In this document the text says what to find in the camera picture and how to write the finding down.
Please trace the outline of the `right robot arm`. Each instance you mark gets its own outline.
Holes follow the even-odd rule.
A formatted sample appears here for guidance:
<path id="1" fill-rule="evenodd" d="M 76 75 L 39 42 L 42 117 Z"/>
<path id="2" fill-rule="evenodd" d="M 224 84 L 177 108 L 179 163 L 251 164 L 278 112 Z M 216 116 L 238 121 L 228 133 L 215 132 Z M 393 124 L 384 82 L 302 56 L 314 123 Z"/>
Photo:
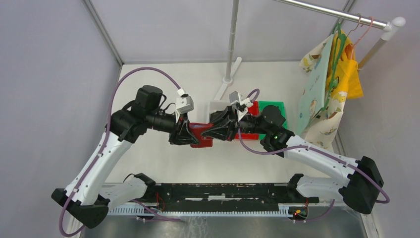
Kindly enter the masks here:
<path id="1" fill-rule="evenodd" d="M 245 149 L 254 154 L 277 155 L 294 160 L 326 175 L 324 178 L 293 175 L 286 188 L 286 196 L 290 201 L 299 202 L 303 198 L 312 197 L 340 199 L 362 214 L 370 214 L 377 203 L 390 202 L 383 190 L 383 178 L 373 159 L 338 155 L 305 141 L 283 127 L 285 118 L 277 106 L 266 106 L 257 116 L 246 113 L 239 118 L 241 114 L 233 106 L 215 112 L 210 128 L 201 135 L 231 141 L 243 133 L 263 134 L 260 144 L 264 151 L 256 151 L 248 146 Z"/>

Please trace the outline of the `red leather card holder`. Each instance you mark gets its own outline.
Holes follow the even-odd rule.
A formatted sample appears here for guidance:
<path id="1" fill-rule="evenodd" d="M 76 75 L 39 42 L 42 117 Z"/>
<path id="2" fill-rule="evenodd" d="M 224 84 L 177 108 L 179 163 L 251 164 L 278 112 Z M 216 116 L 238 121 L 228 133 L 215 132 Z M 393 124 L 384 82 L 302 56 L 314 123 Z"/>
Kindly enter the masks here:
<path id="1" fill-rule="evenodd" d="M 195 123 L 189 124 L 189 129 L 197 138 L 197 144 L 191 144 L 191 148 L 211 148 L 213 146 L 213 138 L 203 136 L 202 133 L 213 126 L 211 123 Z"/>

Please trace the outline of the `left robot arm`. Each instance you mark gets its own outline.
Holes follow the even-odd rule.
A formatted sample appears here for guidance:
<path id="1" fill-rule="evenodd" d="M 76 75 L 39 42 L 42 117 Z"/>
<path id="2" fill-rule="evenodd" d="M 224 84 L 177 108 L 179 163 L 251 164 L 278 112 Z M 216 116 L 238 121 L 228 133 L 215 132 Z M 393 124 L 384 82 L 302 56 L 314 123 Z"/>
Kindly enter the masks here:
<path id="1" fill-rule="evenodd" d="M 148 129 L 167 132 L 170 144 L 199 144 L 187 117 L 194 108 L 193 100 L 182 89 L 177 93 L 179 98 L 172 115 L 161 108 L 166 100 L 161 89 L 151 85 L 141 87 L 134 100 L 111 115 L 97 149 L 84 168 L 66 188 L 55 189 L 52 199 L 89 229 L 98 226 L 110 210 L 126 202 L 139 198 L 152 201 L 156 195 L 155 181 L 144 174 L 136 174 L 109 188 L 103 184 L 119 159 Z"/>

